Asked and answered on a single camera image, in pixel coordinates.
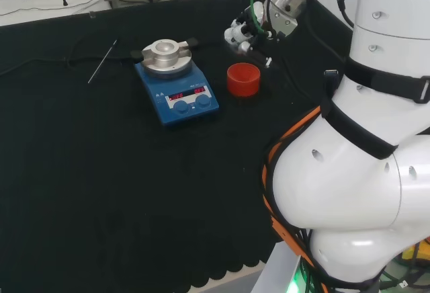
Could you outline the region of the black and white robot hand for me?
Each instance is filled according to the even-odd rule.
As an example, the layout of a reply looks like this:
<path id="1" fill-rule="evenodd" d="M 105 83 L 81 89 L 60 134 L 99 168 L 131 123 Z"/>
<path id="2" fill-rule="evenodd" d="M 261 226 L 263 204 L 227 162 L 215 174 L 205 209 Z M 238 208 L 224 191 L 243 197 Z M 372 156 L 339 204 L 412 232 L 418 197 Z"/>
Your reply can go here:
<path id="1" fill-rule="evenodd" d="M 236 53 L 260 55 L 257 52 L 258 43 L 285 38 L 298 26 L 296 19 L 281 11 L 272 2 L 269 2 L 269 5 L 260 1 L 254 2 L 253 10 L 255 21 L 251 6 L 248 6 L 224 31 L 225 42 Z"/>

